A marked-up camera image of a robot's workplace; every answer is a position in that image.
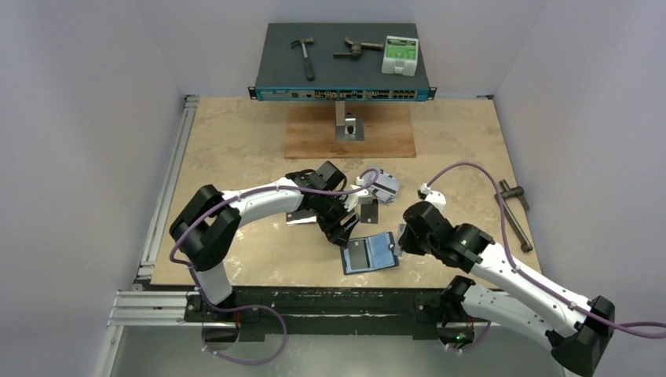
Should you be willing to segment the navy blue card holder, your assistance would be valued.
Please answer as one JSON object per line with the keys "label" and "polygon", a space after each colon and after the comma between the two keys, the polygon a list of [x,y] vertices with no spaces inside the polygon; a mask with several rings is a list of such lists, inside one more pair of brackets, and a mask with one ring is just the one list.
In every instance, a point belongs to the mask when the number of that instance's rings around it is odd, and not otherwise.
{"label": "navy blue card holder", "polygon": [[[367,269],[359,271],[349,270],[348,245],[350,241],[364,240],[368,252],[370,266]],[[395,255],[395,241],[392,232],[381,232],[373,236],[357,237],[350,239],[347,247],[340,250],[342,260],[342,271],[344,275],[354,275],[360,273],[369,273],[383,269],[390,269],[399,266],[399,258]]]}

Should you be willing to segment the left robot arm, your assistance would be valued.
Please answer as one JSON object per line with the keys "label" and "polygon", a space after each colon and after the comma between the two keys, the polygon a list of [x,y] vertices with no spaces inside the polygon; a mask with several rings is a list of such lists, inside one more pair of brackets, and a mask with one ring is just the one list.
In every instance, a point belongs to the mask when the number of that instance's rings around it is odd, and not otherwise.
{"label": "left robot arm", "polygon": [[230,318],[234,310],[233,288],[224,260],[236,232],[254,221],[300,210],[311,212],[327,241],[346,247],[360,221],[355,211],[357,194],[340,192],[346,175],[333,163],[318,169],[286,174],[267,185],[238,191],[220,191],[204,185],[174,219],[168,233],[175,249],[205,295],[204,312],[213,320]]}

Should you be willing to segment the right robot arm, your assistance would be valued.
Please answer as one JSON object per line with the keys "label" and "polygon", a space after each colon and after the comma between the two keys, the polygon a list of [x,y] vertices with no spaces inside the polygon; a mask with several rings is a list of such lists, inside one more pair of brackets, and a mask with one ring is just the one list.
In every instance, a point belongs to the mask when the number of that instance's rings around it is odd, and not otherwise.
{"label": "right robot arm", "polygon": [[614,304],[602,296],[578,295],[507,257],[504,247],[474,225],[451,225],[430,202],[404,213],[406,227],[398,243],[408,254],[430,254],[458,268],[441,298],[443,314],[465,314],[497,323],[531,338],[565,369],[592,376],[613,336],[604,322]]}

